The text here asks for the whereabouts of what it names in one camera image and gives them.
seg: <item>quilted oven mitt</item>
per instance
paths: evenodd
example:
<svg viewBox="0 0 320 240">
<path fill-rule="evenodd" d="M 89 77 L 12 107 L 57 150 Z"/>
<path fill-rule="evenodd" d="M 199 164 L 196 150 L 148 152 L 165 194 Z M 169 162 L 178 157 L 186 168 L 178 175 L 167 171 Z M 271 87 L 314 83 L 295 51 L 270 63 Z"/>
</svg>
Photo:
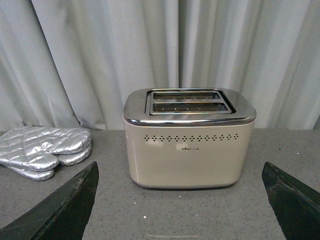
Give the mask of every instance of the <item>quilted oven mitt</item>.
<svg viewBox="0 0 320 240">
<path fill-rule="evenodd" d="M 84 128 L 20 126 L 0 137 L 0 164 L 42 181 L 58 164 L 70 166 L 91 152 L 91 135 Z"/>
</svg>

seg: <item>toaster body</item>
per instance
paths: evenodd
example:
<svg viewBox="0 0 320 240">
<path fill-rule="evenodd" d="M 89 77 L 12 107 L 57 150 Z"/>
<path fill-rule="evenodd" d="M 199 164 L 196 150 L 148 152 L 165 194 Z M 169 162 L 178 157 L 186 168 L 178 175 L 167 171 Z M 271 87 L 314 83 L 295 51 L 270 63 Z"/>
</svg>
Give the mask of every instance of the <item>toaster body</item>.
<svg viewBox="0 0 320 240">
<path fill-rule="evenodd" d="M 137 184 L 211 188 L 239 179 L 256 111 L 228 89 L 142 89 L 128 97 L 123 119 Z"/>
</svg>

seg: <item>white curtain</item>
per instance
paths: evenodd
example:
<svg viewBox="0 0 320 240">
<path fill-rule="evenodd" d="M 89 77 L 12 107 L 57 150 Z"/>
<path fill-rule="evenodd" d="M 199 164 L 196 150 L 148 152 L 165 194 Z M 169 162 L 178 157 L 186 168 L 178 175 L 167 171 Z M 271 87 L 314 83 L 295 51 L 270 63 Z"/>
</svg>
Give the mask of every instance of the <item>white curtain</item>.
<svg viewBox="0 0 320 240">
<path fill-rule="evenodd" d="M 122 129 L 142 88 L 233 89 L 257 128 L 320 115 L 320 1 L 2 0 L 0 130 Z"/>
</svg>

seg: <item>chrome trim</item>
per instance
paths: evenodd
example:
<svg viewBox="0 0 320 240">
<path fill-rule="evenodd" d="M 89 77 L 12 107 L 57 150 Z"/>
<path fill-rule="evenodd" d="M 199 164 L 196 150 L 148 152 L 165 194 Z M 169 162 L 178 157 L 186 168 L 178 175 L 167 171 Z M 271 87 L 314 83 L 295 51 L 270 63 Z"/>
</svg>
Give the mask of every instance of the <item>chrome trim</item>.
<svg viewBox="0 0 320 240">
<path fill-rule="evenodd" d="M 150 114 L 152 92 L 218 91 L 231 113 Z M 256 119 L 254 107 L 238 92 L 224 88 L 147 88 L 131 93 L 123 109 L 123 120 L 141 127 L 210 127 L 250 124 Z"/>
</svg>

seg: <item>gray countertop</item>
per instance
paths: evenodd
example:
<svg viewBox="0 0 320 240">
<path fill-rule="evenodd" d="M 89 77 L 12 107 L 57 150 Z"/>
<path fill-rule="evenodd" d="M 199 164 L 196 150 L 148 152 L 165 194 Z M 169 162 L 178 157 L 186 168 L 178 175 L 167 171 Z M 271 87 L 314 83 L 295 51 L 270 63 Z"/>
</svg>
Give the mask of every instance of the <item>gray countertop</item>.
<svg viewBox="0 0 320 240">
<path fill-rule="evenodd" d="M 0 166 L 0 228 L 62 186 L 89 163 L 99 167 L 95 204 L 83 240 L 281 240 L 261 173 L 266 161 L 320 191 L 320 130 L 255 129 L 239 180 L 202 190 L 145 189 L 134 183 L 124 131 L 92 131 L 92 152 L 58 166 L 46 181 Z"/>
</svg>

